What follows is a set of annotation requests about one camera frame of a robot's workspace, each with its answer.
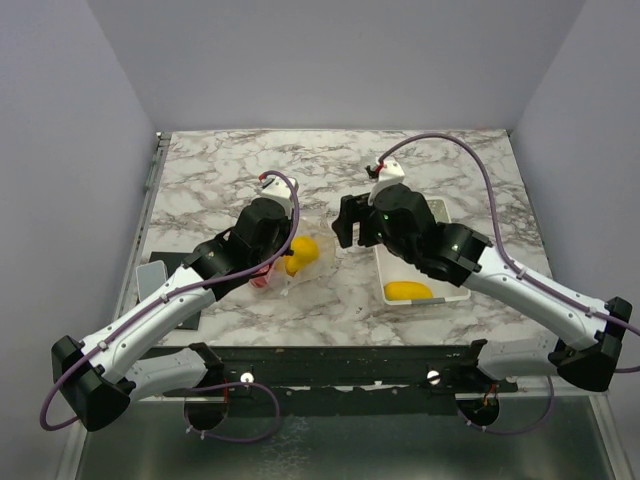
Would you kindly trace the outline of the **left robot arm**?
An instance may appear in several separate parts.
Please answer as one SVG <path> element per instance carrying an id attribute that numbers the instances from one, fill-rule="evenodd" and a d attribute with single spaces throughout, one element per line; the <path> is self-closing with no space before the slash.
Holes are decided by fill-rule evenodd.
<path id="1" fill-rule="evenodd" d="M 299 201 L 259 197 L 236 224 L 199 244 L 147 299 L 82 340 L 65 335 L 51 348 L 54 385 L 74 412 L 73 422 L 100 430 L 120 417 L 142 390 L 132 367 L 162 337 L 195 313 L 248 283 L 289 249 Z"/>

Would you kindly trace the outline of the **yellow toy banana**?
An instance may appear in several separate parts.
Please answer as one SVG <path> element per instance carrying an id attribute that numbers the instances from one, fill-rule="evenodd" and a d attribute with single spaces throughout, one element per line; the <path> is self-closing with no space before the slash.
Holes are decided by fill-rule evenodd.
<path id="1" fill-rule="evenodd" d="M 418 301 L 433 298 L 432 290 L 419 282 L 394 281 L 383 287 L 384 296 L 388 301 Z"/>

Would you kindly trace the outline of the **red toy apple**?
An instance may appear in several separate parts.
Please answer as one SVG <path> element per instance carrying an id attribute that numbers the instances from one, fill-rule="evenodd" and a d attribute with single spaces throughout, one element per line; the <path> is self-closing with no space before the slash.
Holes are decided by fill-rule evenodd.
<path id="1" fill-rule="evenodd" d="M 266 288 L 269 284 L 271 272 L 256 273 L 251 276 L 249 284 L 254 288 Z"/>

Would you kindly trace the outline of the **clear dotted zip bag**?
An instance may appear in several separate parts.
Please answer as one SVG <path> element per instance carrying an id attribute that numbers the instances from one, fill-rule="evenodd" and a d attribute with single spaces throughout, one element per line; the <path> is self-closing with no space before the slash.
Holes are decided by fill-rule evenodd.
<path id="1" fill-rule="evenodd" d="M 328 220 L 318 211 L 303 213 L 290 250 L 292 254 L 261 269 L 249 285 L 260 293 L 287 296 L 327 277 L 336 256 L 336 237 Z"/>

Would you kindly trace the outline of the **yellow toy lemon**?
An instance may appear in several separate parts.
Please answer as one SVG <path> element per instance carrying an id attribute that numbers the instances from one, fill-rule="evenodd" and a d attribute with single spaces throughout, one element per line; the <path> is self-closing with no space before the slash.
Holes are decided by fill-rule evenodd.
<path id="1" fill-rule="evenodd" d="M 296 237 L 291 243 L 291 249 L 293 251 L 291 256 L 297 259 L 300 266 L 299 270 L 319 257 L 319 247 L 316 241 L 309 236 Z"/>

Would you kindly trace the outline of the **orange-yellow toy fruit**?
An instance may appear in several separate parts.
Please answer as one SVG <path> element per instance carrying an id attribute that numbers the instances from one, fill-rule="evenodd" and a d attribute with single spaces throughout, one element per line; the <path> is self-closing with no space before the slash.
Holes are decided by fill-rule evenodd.
<path id="1" fill-rule="evenodd" d="M 299 263 L 294 256 L 286 256 L 284 258 L 284 267 L 286 273 L 291 277 L 294 277 L 300 268 Z"/>

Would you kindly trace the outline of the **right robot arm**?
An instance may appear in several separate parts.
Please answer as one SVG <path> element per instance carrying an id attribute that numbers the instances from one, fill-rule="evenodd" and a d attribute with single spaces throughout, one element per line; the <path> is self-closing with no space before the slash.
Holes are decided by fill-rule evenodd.
<path id="1" fill-rule="evenodd" d="M 344 248 L 382 245 L 429 278 L 496 299 L 554 334 L 533 346 L 485 345 L 459 367 L 467 389 L 481 391 L 509 376 L 557 374 L 582 390 L 604 392 L 617 373 L 632 313 L 628 301 L 588 297 L 510 266 L 488 237 L 436 220 L 424 196 L 407 186 L 386 187 L 375 197 L 342 197 L 332 229 Z"/>

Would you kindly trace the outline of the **white perforated basket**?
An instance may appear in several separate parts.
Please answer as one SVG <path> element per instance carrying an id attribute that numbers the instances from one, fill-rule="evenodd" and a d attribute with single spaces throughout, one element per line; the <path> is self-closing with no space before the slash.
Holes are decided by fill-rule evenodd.
<path id="1" fill-rule="evenodd" d="M 435 228 L 449 220 L 444 201 L 436 199 L 434 202 L 427 201 L 428 206 L 435 217 Z M 420 304 L 420 303 L 447 303 L 465 300 L 470 297 L 470 291 L 464 287 L 456 287 L 449 282 L 440 281 L 428 277 L 420 272 L 411 262 L 407 262 L 390 253 L 383 245 L 375 246 L 378 278 L 382 291 L 382 298 L 385 304 L 392 306 Z M 419 282 L 428 286 L 433 292 L 433 298 L 418 301 L 388 301 L 383 292 L 383 287 L 394 281 Z"/>

